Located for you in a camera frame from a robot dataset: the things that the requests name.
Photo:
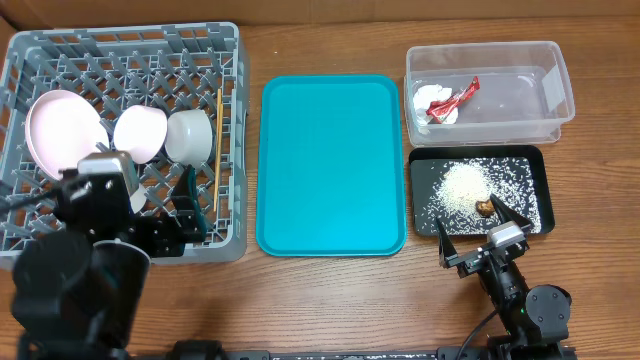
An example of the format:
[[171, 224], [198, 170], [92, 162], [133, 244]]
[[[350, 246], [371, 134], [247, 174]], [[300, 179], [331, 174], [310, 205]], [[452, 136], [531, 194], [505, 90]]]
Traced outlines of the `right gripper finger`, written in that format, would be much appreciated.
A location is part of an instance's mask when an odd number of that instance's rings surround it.
[[528, 234], [533, 228], [532, 222], [519, 214], [509, 206], [507, 206], [502, 200], [500, 200], [495, 194], [490, 195], [490, 201], [497, 214], [499, 225], [505, 225], [509, 222], [515, 223], [525, 234]]
[[443, 268], [450, 268], [451, 266], [454, 266], [454, 262], [458, 258], [458, 252], [456, 251], [443, 223], [439, 218], [435, 219], [435, 224], [439, 239], [439, 264]]

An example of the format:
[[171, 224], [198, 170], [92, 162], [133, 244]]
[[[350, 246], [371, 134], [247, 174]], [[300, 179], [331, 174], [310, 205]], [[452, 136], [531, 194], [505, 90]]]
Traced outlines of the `white cup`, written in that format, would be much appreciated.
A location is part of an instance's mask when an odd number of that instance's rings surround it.
[[133, 213], [140, 212], [147, 201], [147, 197], [145, 195], [146, 188], [139, 184], [138, 188], [133, 192], [133, 194], [129, 197], [130, 205]]

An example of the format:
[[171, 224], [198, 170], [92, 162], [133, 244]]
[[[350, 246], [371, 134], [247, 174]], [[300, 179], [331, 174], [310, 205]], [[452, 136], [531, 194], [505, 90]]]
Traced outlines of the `white rice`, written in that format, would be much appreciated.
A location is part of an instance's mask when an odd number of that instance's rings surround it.
[[416, 160], [411, 175], [414, 228], [422, 236], [437, 234], [436, 218], [450, 235], [486, 234], [499, 225], [497, 214], [483, 218], [475, 203], [491, 194], [528, 218], [533, 233], [542, 231], [532, 168], [524, 157]]

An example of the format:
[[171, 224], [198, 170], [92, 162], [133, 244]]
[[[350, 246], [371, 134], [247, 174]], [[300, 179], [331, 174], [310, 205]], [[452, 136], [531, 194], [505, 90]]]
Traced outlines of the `wooden chopstick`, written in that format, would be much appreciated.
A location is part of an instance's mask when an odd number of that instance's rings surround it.
[[217, 90], [217, 103], [216, 103], [216, 154], [221, 152], [222, 142], [222, 122], [223, 122], [223, 88], [219, 87]]
[[220, 167], [221, 167], [221, 143], [216, 145], [216, 159], [215, 159], [215, 178], [214, 178], [214, 190], [213, 190], [213, 210], [217, 213], [218, 209], [218, 194], [219, 194], [219, 182], [220, 182]]

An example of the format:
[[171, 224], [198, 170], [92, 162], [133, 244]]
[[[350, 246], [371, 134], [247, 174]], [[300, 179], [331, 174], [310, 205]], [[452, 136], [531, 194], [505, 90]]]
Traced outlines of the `grey-green bowl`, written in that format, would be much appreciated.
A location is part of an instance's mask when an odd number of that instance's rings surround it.
[[168, 118], [164, 147], [173, 162], [199, 168], [211, 157], [213, 140], [212, 123], [203, 110], [179, 111]]

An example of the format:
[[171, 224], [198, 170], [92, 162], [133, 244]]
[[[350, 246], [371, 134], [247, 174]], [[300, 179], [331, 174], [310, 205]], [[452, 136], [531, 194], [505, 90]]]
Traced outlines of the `small pink plate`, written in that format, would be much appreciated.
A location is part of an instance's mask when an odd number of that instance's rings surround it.
[[134, 105], [116, 122], [113, 143], [137, 164], [151, 161], [161, 150], [167, 134], [167, 116], [157, 108]]

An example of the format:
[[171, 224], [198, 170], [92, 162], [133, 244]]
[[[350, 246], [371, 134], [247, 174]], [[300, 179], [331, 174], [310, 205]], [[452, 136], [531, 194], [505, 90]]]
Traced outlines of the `large white plate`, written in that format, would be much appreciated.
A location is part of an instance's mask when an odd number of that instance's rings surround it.
[[67, 90], [41, 95], [29, 109], [25, 140], [37, 166], [60, 180], [61, 170], [75, 168], [94, 152], [98, 143], [109, 146], [105, 127], [96, 109], [83, 97]]

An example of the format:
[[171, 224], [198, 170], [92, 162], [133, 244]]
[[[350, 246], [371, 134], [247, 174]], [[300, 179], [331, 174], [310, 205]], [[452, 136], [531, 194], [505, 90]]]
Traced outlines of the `red snack wrapper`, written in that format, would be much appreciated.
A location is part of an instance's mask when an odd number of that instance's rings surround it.
[[473, 97], [474, 93], [480, 89], [479, 78], [474, 76], [471, 83], [445, 101], [433, 102], [427, 110], [434, 124], [454, 124], [458, 118], [458, 107]]

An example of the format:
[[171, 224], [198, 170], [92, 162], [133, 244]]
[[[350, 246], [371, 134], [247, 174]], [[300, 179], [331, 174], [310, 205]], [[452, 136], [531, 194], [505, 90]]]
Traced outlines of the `brown food chunk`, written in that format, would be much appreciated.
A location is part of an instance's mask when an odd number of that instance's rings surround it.
[[491, 199], [486, 201], [477, 201], [475, 203], [476, 212], [483, 218], [489, 218], [496, 212], [495, 207]]

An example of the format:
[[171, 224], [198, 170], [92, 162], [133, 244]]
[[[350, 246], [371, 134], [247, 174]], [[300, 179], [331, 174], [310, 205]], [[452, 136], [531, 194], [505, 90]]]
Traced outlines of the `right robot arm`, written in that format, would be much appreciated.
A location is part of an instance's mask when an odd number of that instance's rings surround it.
[[440, 359], [575, 359], [576, 350], [564, 346], [569, 337], [572, 298], [556, 285], [529, 287], [515, 259], [529, 249], [529, 219], [505, 205], [490, 201], [500, 224], [487, 233], [487, 243], [459, 254], [443, 223], [436, 219], [439, 263], [455, 267], [461, 278], [476, 274], [494, 310], [459, 347], [437, 350]]

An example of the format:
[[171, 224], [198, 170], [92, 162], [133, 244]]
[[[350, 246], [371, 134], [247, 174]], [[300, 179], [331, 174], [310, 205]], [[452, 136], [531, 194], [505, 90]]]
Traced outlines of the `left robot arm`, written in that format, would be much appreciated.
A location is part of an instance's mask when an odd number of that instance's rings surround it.
[[155, 257], [178, 257], [206, 225], [192, 166], [170, 196], [176, 214], [133, 212], [121, 172], [68, 169], [49, 196], [65, 228], [25, 247], [13, 270], [20, 359], [126, 359]]

